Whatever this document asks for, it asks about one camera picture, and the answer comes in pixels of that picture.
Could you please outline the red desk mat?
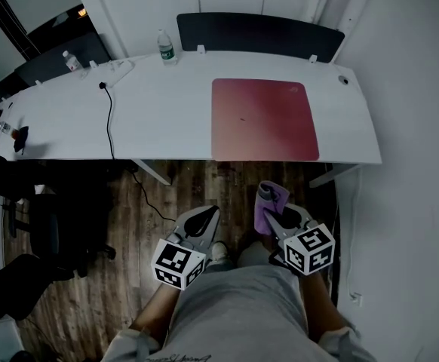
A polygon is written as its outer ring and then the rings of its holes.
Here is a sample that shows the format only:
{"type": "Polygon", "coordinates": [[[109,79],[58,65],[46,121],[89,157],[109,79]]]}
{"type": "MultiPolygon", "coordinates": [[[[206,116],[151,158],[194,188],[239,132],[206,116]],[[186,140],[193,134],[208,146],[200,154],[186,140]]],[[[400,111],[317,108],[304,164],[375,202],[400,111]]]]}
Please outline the red desk mat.
{"type": "Polygon", "coordinates": [[[215,161],[317,161],[320,157],[303,84],[246,78],[212,83],[215,161]]]}

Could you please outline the small clear bottle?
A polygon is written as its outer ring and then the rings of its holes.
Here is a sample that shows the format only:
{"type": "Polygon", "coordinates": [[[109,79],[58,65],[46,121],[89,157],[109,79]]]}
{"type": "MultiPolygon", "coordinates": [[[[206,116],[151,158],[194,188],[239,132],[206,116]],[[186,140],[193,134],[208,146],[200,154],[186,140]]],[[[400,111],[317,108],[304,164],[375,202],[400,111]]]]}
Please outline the small clear bottle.
{"type": "Polygon", "coordinates": [[[13,140],[16,140],[20,136],[19,130],[10,126],[6,121],[0,121],[0,131],[10,136],[13,140]]]}

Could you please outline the green label water bottle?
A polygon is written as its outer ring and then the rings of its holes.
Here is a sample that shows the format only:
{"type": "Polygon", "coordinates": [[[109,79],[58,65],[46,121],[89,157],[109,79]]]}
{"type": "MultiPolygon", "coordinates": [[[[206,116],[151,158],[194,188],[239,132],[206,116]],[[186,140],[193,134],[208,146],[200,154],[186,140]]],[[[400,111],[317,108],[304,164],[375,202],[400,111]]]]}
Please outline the green label water bottle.
{"type": "Polygon", "coordinates": [[[158,50],[164,65],[174,66],[177,64],[177,56],[170,36],[164,29],[158,31],[158,50]]]}

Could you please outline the person's left forearm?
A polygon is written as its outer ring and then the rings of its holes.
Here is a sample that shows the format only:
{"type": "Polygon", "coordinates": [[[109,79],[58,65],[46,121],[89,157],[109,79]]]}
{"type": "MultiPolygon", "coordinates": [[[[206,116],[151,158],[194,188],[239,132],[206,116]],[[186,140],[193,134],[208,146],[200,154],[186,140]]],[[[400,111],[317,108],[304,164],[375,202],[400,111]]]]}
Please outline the person's left forearm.
{"type": "Polygon", "coordinates": [[[162,284],[148,301],[145,308],[133,320],[132,330],[148,330],[156,340],[163,339],[172,318],[180,290],[162,284]]]}

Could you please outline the red label water bottle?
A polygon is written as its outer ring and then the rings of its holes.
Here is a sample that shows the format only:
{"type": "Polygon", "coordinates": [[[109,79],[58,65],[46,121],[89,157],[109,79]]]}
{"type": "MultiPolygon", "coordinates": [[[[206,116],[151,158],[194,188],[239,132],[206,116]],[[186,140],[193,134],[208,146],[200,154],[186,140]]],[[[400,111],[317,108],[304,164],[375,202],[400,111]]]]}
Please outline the red label water bottle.
{"type": "Polygon", "coordinates": [[[71,72],[83,69],[83,66],[78,61],[77,57],[74,54],[71,54],[68,51],[64,51],[63,52],[63,57],[64,57],[64,60],[65,60],[66,66],[68,67],[68,69],[71,72]]]}

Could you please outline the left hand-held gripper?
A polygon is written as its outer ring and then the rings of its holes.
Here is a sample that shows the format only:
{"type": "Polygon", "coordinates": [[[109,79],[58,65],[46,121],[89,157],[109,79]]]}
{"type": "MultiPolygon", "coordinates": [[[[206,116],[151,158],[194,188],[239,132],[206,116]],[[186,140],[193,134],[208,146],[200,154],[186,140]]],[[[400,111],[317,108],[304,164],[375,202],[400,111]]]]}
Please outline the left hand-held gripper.
{"type": "Polygon", "coordinates": [[[155,280],[186,290],[204,271],[207,245],[211,245],[220,220],[216,205],[197,207],[181,214],[177,229],[160,239],[152,257],[155,280]]]}

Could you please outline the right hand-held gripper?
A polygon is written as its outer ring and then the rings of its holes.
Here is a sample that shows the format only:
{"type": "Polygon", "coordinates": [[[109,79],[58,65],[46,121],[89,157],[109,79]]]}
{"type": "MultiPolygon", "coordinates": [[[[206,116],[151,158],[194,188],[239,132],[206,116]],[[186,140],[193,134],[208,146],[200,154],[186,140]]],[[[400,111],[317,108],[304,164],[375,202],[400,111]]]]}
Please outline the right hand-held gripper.
{"type": "Polygon", "coordinates": [[[269,257],[272,265],[308,276],[332,264],[335,239],[325,224],[312,220],[307,209],[288,203],[283,213],[264,210],[263,214],[277,239],[269,257]]]}

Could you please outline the white power strip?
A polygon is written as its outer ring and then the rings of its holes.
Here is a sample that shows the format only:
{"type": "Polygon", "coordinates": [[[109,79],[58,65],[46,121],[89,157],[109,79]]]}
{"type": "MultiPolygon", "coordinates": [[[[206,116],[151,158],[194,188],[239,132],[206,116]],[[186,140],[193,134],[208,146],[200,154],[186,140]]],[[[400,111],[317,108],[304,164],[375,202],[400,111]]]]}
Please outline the white power strip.
{"type": "Polygon", "coordinates": [[[129,60],[115,60],[104,64],[102,82],[107,88],[114,87],[135,65],[129,60]]]}

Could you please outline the person's right leg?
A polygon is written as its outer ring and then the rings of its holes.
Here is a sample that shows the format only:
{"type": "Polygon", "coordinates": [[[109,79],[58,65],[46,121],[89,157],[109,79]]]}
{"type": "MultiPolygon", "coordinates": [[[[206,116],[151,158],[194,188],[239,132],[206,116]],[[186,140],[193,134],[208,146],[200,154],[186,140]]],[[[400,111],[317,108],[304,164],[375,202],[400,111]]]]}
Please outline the person's right leg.
{"type": "Polygon", "coordinates": [[[260,241],[254,241],[249,247],[241,252],[237,260],[237,267],[251,267],[271,265],[269,257],[271,253],[260,241]]]}

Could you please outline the white desk leg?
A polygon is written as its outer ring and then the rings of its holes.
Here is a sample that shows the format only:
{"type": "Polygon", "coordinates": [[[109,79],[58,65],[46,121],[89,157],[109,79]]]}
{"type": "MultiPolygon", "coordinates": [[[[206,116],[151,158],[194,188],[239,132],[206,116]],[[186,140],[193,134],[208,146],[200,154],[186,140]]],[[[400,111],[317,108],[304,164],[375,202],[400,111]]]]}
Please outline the white desk leg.
{"type": "Polygon", "coordinates": [[[172,184],[172,178],[167,174],[167,171],[159,166],[154,160],[141,160],[133,158],[134,162],[139,168],[147,172],[149,175],[157,179],[160,183],[170,186],[172,184]]]}
{"type": "Polygon", "coordinates": [[[331,181],[334,181],[337,177],[361,168],[361,166],[362,164],[334,164],[331,170],[328,170],[326,173],[312,179],[309,182],[309,188],[315,189],[323,186],[331,181]]]}

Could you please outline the black office chair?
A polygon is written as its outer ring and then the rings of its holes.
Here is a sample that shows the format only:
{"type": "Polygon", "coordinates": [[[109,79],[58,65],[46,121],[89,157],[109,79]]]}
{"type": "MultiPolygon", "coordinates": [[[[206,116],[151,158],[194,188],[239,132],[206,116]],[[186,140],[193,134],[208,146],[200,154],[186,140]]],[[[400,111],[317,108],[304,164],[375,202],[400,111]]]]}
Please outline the black office chair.
{"type": "Polygon", "coordinates": [[[98,253],[113,260],[116,250],[107,241],[109,205],[106,197],[69,198],[65,195],[40,194],[29,200],[25,212],[28,221],[17,218],[14,202],[5,206],[9,212],[8,230],[29,233],[32,253],[58,269],[87,276],[87,268],[98,253]]]}

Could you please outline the dark desk partition panel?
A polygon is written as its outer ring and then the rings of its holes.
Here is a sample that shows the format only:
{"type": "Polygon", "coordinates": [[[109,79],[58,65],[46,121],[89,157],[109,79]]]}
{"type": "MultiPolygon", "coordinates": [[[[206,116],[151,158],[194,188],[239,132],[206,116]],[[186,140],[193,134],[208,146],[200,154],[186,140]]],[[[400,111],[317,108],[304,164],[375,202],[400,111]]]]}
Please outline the dark desk partition panel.
{"type": "Polygon", "coordinates": [[[259,14],[228,12],[188,13],[177,16],[184,51],[237,51],[332,61],[345,34],[335,29],[259,14]]]}
{"type": "Polygon", "coordinates": [[[89,32],[40,54],[16,68],[14,72],[27,85],[33,86],[36,81],[45,82],[71,72],[67,65],[72,63],[70,57],[74,57],[78,67],[83,68],[88,68],[90,61],[102,64],[111,60],[100,37],[89,32]]]}

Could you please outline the person's grey t-shirt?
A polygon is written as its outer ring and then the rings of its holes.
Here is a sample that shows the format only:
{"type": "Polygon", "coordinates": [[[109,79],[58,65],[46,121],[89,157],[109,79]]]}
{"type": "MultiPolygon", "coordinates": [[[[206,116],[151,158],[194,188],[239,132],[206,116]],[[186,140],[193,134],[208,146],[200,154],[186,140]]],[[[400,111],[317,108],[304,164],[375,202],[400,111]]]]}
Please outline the person's grey t-shirt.
{"type": "Polygon", "coordinates": [[[351,327],[310,340],[299,280],[255,265],[200,276],[180,295],[164,345],[122,330],[103,362],[376,362],[351,327]]]}

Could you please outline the person's left shoe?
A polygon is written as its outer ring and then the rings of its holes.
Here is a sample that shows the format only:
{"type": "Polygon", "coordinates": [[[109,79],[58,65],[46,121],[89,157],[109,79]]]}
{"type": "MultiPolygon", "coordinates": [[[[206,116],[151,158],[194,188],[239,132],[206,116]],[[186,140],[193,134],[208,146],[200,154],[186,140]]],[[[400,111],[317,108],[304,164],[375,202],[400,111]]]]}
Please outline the person's left shoe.
{"type": "Polygon", "coordinates": [[[210,265],[220,265],[230,260],[229,249],[222,242],[217,241],[211,247],[211,262],[210,265]]]}

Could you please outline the purple cloth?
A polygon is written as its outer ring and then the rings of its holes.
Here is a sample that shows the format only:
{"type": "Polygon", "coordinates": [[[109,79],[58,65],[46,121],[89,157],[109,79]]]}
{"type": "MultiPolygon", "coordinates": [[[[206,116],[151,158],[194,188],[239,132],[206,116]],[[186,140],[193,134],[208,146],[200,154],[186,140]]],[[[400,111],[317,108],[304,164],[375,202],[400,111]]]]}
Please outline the purple cloth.
{"type": "Polygon", "coordinates": [[[266,180],[259,184],[254,207],[254,229],[259,234],[272,234],[264,212],[268,210],[281,215],[289,196],[290,192],[287,189],[274,182],[266,180]]]}

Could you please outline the person's right forearm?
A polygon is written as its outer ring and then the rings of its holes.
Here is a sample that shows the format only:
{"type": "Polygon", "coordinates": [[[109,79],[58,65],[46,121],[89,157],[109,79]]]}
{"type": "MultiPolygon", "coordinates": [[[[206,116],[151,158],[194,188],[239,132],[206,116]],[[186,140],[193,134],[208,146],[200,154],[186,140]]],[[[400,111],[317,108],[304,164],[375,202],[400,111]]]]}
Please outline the person's right forearm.
{"type": "Polygon", "coordinates": [[[300,278],[300,289],[311,340],[318,342],[325,333],[348,326],[333,304],[319,272],[300,278]]]}

